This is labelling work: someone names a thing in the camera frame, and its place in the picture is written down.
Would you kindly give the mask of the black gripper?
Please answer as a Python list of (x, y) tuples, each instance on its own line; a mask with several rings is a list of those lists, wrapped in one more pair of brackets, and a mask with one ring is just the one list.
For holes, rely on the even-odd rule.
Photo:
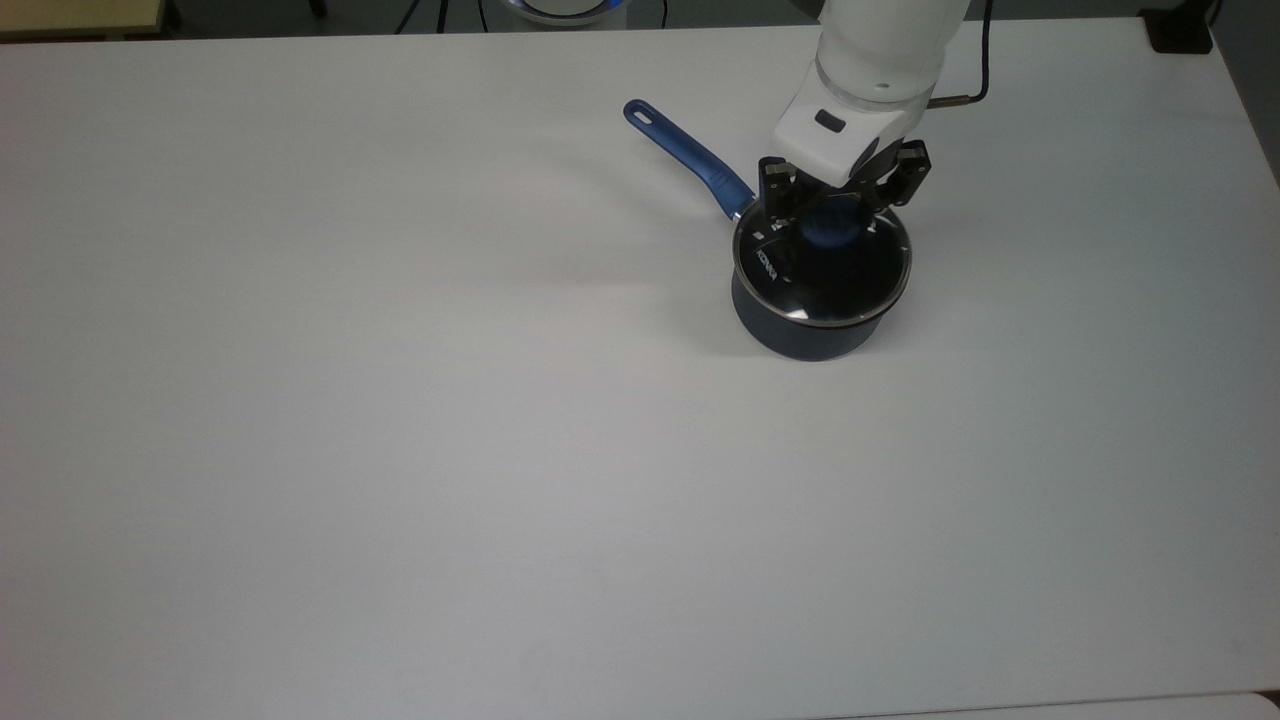
[(905, 206), (932, 169), (931, 152), (922, 138), (895, 142), (841, 186), (797, 170), (783, 158), (764, 156), (758, 161), (758, 204), (764, 233), (787, 234), (795, 213), (808, 217), (822, 209), (845, 208), (855, 217), (873, 217), (873, 211)]

